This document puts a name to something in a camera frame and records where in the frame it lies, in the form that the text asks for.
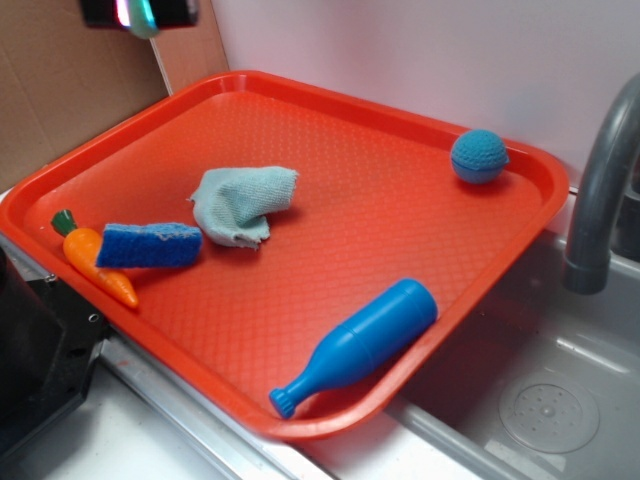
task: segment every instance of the blue crocheted ball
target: blue crocheted ball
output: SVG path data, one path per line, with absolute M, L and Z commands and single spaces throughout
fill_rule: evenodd
M 490 182 L 507 163 L 509 157 L 504 142 L 488 130 L 471 130 L 461 135 L 451 149 L 453 170 L 465 182 Z

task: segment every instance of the orange tray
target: orange tray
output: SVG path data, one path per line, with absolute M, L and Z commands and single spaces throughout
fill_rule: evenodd
M 167 98 L 17 185 L 0 229 L 109 321 L 247 427 L 324 437 L 378 412 L 563 205 L 547 153 L 506 141 L 497 180 L 468 185 L 449 151 L 466 129 L 257 72 L 213 76 Z M 269 216 L 259 251 L 206 241 L 184 269 L 134 269 L 129 310 L 66 262 L 53 214 L 195 225 L 188 200 L 206 170 L 279 165 L 300 173 L 292 207 Z M 412 346 L 291 420 L 269 391 L 292 380 L 336 324 L 403 277 L 440 317 Z

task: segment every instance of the metal sink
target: metal sink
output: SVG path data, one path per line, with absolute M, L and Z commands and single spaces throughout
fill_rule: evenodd
M 614 256 L 607 288 L 580 296 L 560 284 L 563 247 L 541 235 L 397 411 L 472 452 L 487 478 L 637 479 L 640 268 Z

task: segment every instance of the cardboard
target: cardboard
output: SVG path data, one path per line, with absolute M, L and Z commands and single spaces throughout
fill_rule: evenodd
M 169 93 L 229 70 L 213 6 L 199 4 L 196 27 L 164 30 L 152 40 Z
M 75 0 L 3 0 L 0 191 L 167 95 L 148 41 L 86 28 Z

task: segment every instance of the orange carrot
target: orange carrot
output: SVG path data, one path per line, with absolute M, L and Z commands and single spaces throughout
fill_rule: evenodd
M 61 210 L 51 220 L 56 232 L 64 237 L 65 257 L 88 280 L 131 308 L 138 306 L 138 296 L 131 281 L 120 270 L 96 267 L 102 237 L 90 228 L 78 228 L 69 210 Z

